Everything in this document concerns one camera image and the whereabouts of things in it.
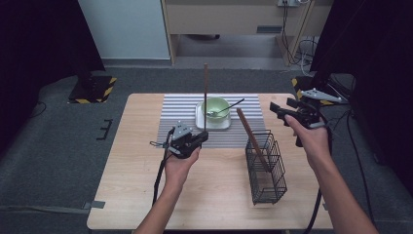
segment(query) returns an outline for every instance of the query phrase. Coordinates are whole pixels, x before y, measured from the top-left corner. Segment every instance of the person's left hand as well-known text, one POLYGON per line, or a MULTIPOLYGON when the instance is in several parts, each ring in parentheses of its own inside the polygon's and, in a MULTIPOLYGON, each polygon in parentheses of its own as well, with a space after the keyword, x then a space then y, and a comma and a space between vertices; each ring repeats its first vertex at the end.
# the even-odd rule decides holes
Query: person's left hand
POLYGON ((182 188, 192 165, 198 160, 201 147, 196 148, 187 159, 178 159, 171 155, 165 164, 166 186, 182 188))

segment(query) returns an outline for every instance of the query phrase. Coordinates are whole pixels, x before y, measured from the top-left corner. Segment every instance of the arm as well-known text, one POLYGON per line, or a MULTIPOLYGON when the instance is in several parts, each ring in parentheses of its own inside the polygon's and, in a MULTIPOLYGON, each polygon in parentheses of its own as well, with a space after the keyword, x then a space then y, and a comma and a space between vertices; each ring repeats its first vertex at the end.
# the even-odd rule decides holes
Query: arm
POLYGON ((197 148, 187 159, 178 159, 170 156, 165 165, 166 182, 158 200, 132 232, 138 233, 163 233, 173 213, 176 202, 182 191, 191 166, 198 160, 201 148, 197 148))
POLYGON ((358 205, 331 158, 326 128, 308 130, 288 115, 285 116, 285 120, 303 143, 307 160, 316 175, 322 196, 327 204, 334 231, 336 233, 378 233, 358 205))

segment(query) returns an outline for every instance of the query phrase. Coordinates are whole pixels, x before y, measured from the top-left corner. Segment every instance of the wooden stick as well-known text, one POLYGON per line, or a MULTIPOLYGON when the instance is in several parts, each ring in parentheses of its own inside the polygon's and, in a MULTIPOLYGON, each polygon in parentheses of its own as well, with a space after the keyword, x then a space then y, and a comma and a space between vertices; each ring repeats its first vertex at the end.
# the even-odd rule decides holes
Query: wooden stick
POLYGON ((252 146, 255 149, 256 154, 258 155, 259 160, 261 161, 262 166, 264 167, 265 171, 271 172, 270 167, 268 167, 267 162, 265 161, 264 155, 262 155, 261 149, 259 148, 259 144, 257 139, 255 138, 254 134, 252 133, 252 129, 249 126, 248 122, 245 119, 244 113, 240 108, 237 108, 238 116, 240 116, 241 123, 243 123, 246 133, 248 134, 249 141, 251 141, 252 146))
POLYGON ((207 63, 204 64, 204 132, 207 131, 207 63))

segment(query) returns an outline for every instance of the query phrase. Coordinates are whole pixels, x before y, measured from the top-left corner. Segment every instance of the spoon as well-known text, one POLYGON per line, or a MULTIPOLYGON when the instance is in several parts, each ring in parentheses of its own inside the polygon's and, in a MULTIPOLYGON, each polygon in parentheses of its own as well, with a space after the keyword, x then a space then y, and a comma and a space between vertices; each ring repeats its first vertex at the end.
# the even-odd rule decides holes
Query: spoon
POLYGON ((236 104, 239 104, 239 103, 240 103, 241 101, 243 101, 243 100, 244 100, 244 98, 242 98, 241 100, 239 100, 239 101, 235 102, 234 104, 228 106, 228 107, 225 108, 225 109, 221 109, 220 111, 209 111, 209 112, 206 113, 206 115, 207 115, 207 116, 210 116, 210 117, 215 117, 218 113, 220 113, 220 112, 222 112, 222 111, 224 111, 224 110, 227 110, 227 109, 233 107, 233 106, 236 105, 236 104))

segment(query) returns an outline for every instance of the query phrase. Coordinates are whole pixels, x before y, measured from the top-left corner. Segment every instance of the wooden table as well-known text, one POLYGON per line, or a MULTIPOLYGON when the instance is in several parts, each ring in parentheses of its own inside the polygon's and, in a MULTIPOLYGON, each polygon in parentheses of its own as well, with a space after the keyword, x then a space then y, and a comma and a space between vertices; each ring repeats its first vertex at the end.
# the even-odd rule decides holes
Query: wooden table
MULTIPOLYGON (((167 229, 304 229, 312 216, 318 183, 290 128, 269 109, 285 106, 290 94, 260 94, 265 127, 280 146, 287 192, 274 205, 252 204, 243 148, 203 148, 192 167, 167 229)), ((154 182, 164 149, 157 139, 162 94, 130 95, 113 142, 88 226, 92 230, 135 229, 152 205, 154 182)), ((165 178, 160 184, 162 191, 165 178)), ((332 228, 319 208, 314 228, 332 228)))

